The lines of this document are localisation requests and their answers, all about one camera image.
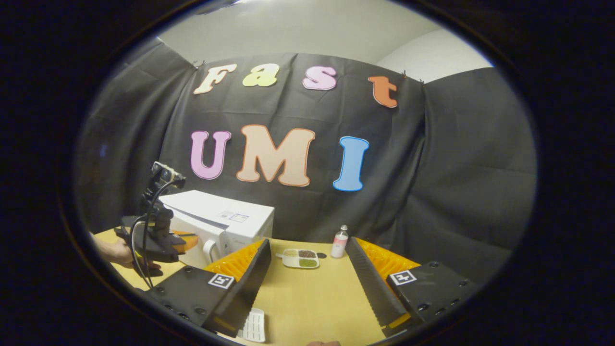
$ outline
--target table surface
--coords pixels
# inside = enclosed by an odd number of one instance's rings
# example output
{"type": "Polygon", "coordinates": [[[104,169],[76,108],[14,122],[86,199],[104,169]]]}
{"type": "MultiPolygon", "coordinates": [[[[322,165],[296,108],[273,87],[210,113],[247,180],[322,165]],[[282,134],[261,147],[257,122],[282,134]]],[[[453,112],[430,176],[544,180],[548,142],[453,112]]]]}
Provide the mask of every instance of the table surface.
{"type": "MultiPolygon", "coordinates": [[[[113,230],[96,237],[109,243],[117,241],[113,230]]],[[[265,312],[266,342],[220,336],[255,346],[304,346],[312,341],[334,340],[342,346],[355,346],[385,338],[347,254],[340,259],[332,258],[330,243],[269,241],[271,264],[253,304],[265,312]],[[316,269],[287,268],[276,253],[281,254],[289,248],[323,252],[327,258],[319,259],[320,267],[316,269]]],[[[185,266],[181,262],[157,263],[162,266],[164,275],[152,278],[154,285],[185,266]]],[[[132,286],[148,289],[133,269],[112,265],[132,286]]]]}

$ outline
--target white microwave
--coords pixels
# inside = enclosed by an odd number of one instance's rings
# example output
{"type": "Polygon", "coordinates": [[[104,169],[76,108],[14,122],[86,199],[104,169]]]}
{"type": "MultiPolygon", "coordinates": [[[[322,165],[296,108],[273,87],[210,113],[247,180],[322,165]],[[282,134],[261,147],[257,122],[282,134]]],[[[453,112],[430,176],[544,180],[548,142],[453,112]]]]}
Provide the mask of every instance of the white microwave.
{"type": "Polygon", "coordinates": [[[195,233],[199,242],[180,255],[180,261],[196,268],[271,237],[274,208],[191,190],[161,196],[173,211],[170,228],[195,233]]]}

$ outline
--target bottle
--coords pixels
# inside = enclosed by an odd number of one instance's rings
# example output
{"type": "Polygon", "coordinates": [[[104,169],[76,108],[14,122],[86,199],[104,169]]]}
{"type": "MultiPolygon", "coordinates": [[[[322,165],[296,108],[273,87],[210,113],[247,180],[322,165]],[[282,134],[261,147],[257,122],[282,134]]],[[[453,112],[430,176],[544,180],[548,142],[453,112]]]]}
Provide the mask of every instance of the bottle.
{"type": "Polygon", "coordinates": [[[335,239],[333,239],[333,247],[331,248],[331,257],[339,259],[344,256],[344,249],[346,248],[346,243],[348,242],[348,227],[346,225],[342,225],[339,228],[340,231],[336,233],[335,239]]]}

